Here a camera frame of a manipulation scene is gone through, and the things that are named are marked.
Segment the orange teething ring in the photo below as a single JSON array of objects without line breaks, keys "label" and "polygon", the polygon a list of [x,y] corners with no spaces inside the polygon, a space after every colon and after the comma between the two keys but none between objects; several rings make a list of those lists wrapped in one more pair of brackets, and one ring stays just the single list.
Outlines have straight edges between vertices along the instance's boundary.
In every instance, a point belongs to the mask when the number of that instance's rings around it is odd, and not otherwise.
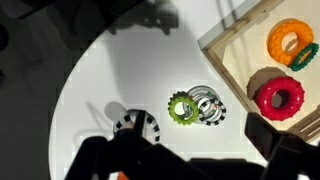
[{"label": "orange teething ring", "polygon": [[[298,37],[298,47],[293,53],[286,53],[282,49],[282,40],[289,33],[296,33]],[[294,58],[307,45],[313,42],[314,36],[308,24],[299,20],[290,20],[279,25],[270,35],[268,41],[268,51],[270,56],[281,64],[290,66]]]}]

